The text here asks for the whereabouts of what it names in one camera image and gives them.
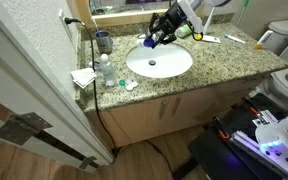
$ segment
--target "wall outlet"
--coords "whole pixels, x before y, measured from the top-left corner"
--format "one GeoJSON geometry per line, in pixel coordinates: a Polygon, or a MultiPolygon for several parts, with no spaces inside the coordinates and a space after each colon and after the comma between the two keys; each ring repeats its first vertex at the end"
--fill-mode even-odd
{"type": "Polygon", "coordinates": [[[72,42],[72,34],[70,29],[68,28],[67,24],[64,21],[65,15],[62,9],[60,9],[59,13],[58,13],[58,17],[60,18],[60,21],[62,22],[64,29],[66,31],[67,36],[70,38],[70,41],[72,42]]]}

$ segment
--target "wooden floor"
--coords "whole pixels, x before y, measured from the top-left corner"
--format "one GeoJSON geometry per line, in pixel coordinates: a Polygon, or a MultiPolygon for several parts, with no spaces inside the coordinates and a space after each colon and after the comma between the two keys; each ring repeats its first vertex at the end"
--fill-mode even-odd
{"type": "MultiPolygon", "coordinates": [[[[12,112],[0,105],[1,120],[5,121],[10,114],[12,112]]],[[[196,126],[149,141],[160,148],[174,171],[189,159],[187,144],[201,133],[203,128],[196,126]]],[[[96,173],[90,174],[0,141],[0,179],[167,180],[172,177],[165,159],[147,142],[123,147],[114,164],[100,167],[96,173]]],[[[198,167],[185,179],[204,180],[206,176],[198,167]]]]}

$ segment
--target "mirror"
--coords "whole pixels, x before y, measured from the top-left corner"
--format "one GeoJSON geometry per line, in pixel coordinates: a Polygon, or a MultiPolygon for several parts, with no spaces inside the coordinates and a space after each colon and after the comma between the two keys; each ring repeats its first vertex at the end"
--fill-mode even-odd
{"type": "Polygon", "coordinates": [[[174,0],[88,0],[92,15],[167,9],[174,0]]]}

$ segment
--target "granite countertop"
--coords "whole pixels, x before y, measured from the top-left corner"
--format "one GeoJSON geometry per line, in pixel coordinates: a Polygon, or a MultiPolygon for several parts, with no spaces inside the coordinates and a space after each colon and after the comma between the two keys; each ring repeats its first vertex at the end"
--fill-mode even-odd
{"type": "MultiPolygon", "coordinates": [[[[286,63],[268,50],[253,49],[256,41],[239,30],[231,23],[215,24],[210,26],[208,35],[220,37],[221,44],[197,42],[188,36],[178,38],[174,43],[186,48],[193,57],[192,67],[184,74],[166,78],[153,79],[137,75],[131,71],[125,59],[130,50],[136,47],[138,35],[113,37],[113,51],[109,54],[116,70],[118,81],[131,79],[139,83],[133,91],[128,92],[125,87],[106,87],[101,73],[97,73],[97,96],[100,110],[125,106],[136,102],[154,99],[162,96],[181,93],[193,89],[206,87],[213,84],[225,83],[234,79],[275,71],[286,68],[286,63]],[[224,38],[224,34],[230,34],[246,41],[246,44],[234,42],[224,38]]],[[[84,58],[80,67],[86,67],[91,61],[91,49],[89,41],[85,43],[84,58]]],[[[95,60],[100,59],[100,53],[95,47],[95,60]]],[[[77,88],[76,102],[87,113],[95,109],[93,97],[93,85],[90,84],[84,90],[77,88]]]]}

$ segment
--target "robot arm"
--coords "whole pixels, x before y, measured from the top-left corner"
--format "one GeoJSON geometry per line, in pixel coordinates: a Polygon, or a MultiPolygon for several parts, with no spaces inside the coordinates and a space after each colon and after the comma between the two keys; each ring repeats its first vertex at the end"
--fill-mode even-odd
{"type": "Polygon", "coordinates": [[[192,29],[193,38],[197,41],[201,40],[203,38],[202,20],[195,15],[194,11],[203,1],[213,7],[218,7],[227,4],[230,0],[190,1],[191,3],[189,3],[188,0],[178,0],[161,16],[157,13],[153,13],[144,40],[144,45],[154,49],[158,44],[165,45],[175,41],[176,36],[174,35],[174,32],[184,21],[186,21],[192,29]]]}

